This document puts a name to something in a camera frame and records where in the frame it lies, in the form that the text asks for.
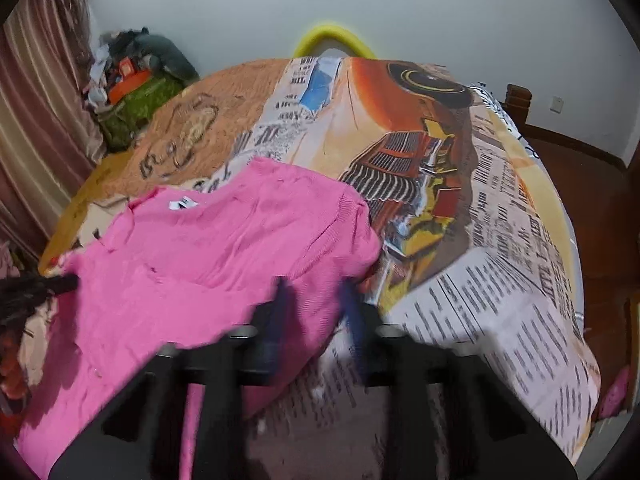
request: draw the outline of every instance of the wall socket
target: wall socket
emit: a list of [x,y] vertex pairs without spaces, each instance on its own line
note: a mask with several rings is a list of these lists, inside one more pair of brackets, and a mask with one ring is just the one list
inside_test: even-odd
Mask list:
[[561,97],[554,96],[551,99],[551,111],[556,114],[562,113],[562,107],[564,106],[564,101]]

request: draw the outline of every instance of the pink shirt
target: pink shirt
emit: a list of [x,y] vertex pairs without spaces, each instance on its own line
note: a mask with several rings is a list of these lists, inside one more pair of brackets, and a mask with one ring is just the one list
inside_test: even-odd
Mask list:
[[[170,209],[188,197],[197,205]],[[271,402],[321,351],[338,317],[337,284],[362,276],[380,240],[366,203],[335,180],[256,158],[211,193],[156,189],[132,202],[104,237],[73,254],[80,277],[60,299],[44,377],[17,448],[46,478],[82,428],[164,342],[216,340],[270,300],[286,276],[296,309],[273,386],[245,390],[246,415]],[[188,478],[199,405],[191,395],[181,478]]]

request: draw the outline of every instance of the yellow tube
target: yellow tube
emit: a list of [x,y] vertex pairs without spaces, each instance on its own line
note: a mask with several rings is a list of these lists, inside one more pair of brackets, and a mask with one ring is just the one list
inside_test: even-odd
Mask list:
[[311,56],[313,49],[322,40],[336,40],[346,47],[358,57],[367,59],[377,59],[373,51],[358,38],[355,34],[346,28],[339,27],[333,23],[323,23],[316,25],[308,33],[306,33],[300,43],[296,47],[293,57]]

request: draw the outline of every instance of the clothing label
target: clothing label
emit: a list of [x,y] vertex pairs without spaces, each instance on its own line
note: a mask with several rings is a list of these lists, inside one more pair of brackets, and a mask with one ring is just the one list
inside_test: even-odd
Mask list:
[[177,211],[178,209],[191,209],[197,205],[198,203],[191,200],[188,196],[183,196],[180,200],[169,202],[169,209],[171,211]]

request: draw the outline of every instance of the curtain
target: curtain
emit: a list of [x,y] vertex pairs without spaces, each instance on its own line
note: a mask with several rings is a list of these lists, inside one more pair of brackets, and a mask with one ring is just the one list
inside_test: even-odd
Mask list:
[[85,0],[20,0],[0,30],[0,238],[36,259],[104,153],[91,62]]

